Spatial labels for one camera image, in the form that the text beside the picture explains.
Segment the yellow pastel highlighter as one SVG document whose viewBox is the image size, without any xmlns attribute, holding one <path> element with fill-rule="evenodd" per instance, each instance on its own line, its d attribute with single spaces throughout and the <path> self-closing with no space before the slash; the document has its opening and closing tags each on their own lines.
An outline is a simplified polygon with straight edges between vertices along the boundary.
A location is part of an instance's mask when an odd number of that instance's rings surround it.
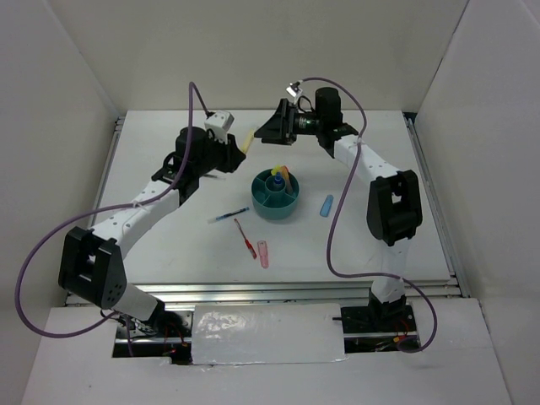
<svg viewBox="0 0 540 405">
<path fill-rule="evenodd" d="M 253 140 L 255 139 L 255 131 L 252 130 L 248 133 L 248 135 L 246 136 L 246 139 L 244 141 L 244 143 L 242 144 L 242 147 L 241 147 L 241 150 L 244 154 L 247 154 L 250 147 L 251 147 L 251 144 L 253 142 Z"/>
</svg>

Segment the yellow black highlighter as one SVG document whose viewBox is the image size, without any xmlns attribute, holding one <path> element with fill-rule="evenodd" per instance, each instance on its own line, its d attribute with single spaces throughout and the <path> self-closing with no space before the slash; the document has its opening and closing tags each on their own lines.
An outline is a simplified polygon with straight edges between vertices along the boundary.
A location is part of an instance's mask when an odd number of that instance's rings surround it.
<svg viewBox="0 0 540 405">
<path fill-rule="evenodd" d="M 281 173 L 282 170 L 283 170 L 283 167 L 281 165 L 276 165 L 275 167 L 272 168 L 271 175 L 275 176 L 277 173 Z"/>
</svg>

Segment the orange pastel highlighter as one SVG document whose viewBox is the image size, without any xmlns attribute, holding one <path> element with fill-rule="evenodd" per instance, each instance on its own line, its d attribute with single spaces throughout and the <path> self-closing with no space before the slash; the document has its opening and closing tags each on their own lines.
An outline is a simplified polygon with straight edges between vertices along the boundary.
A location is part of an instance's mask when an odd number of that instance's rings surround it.
<svg viewBox="0 0 540 405">
<path fill-rule="evenodd" d="M 291 177 L 290 177 L 290 173 L 289 173 L 288 168 L 285 165 L 282 165 L 280 167 L 279 171 L 280 171 L 281 176 L 283 177 L 283 180 L 285 182 L 286 192 L 290 196 L 293 196 L 294 195 L 294 187 L 293 187 L 293 183 L 291 181 Z"/>
</svg>

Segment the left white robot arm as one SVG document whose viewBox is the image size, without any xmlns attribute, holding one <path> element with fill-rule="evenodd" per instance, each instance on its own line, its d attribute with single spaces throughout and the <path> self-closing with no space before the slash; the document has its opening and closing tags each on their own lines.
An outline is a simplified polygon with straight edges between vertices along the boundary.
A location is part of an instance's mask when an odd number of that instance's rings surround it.
<svg viewBox="0 0 540 405">
<path fill-rule="evenodd" d="M 90 229 L 74 227 L 66 234 L 59 286 L 102 310 L 129 316 L 149 337 L 170 325 L 182 328 L 181 317 L 167 311 L 162 300 L 127 281 L 124 260 L 149 230 L 187 201 L 201 177 L 212 170 L 232 173 L 245 158 L 230 133 L 219 141 L 211 129 L 183 128 L 175 150 L 126 208 Z"/>
</svg>

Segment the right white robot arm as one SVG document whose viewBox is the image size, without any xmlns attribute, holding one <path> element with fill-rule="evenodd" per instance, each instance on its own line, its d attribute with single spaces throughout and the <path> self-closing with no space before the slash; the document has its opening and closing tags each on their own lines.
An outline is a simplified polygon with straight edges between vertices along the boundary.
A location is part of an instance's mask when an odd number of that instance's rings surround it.
<svg viewBox="0 0 540 405">
<path fill-rule="evenodd" d="M 343 86 L 332 81 L 319 88 L 314 102 L 305 110 L 300 83 L 289 85 L 289 97 L 255 136 L 263 143 L 291 145 L 299 135 L 314 136 L 334 159 L 346 165 L 348 174 L 336 210 L 342 211 L 352 180 L 358 177 L 368 188 L 366 223 L 371 235 L 381 243 L 381 269 L 373 279 L 368 300 L 368 320 L 378 330 L 388 330 L 405 314 L 404 278 L 411 239 L 423 222 L 419 178 L 412 170 L 399 170 L 387 163 L 363 140 L 365 128 L 345 122 L 340 95 Z"/>
</svg>

